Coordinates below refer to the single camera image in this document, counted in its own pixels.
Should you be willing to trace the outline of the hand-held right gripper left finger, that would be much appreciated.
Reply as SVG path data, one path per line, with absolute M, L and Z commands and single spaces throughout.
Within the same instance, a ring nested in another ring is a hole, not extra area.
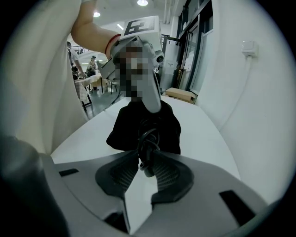
M 72 194 L 95 216 L 126 215 L 124 195 L 138 171 L 137 151 L 55 167 Z

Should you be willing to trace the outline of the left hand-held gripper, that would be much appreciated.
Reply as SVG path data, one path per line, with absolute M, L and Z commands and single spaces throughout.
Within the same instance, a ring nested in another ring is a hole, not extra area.
M 139 92 L 150 113 L 161 110 L 155 70 L 164 60 L 158 16 L 130 20 L 123 32 L 112 36 L 105 48 L 106 63 L 98 63 L 103 79 L 120 85 L 126 93 Z

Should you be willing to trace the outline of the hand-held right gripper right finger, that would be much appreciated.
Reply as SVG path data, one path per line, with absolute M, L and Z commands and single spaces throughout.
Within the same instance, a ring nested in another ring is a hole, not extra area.
M 266 209 L 266 202 L 226 170 L 156 151 L 152 232 L 233 232 Z

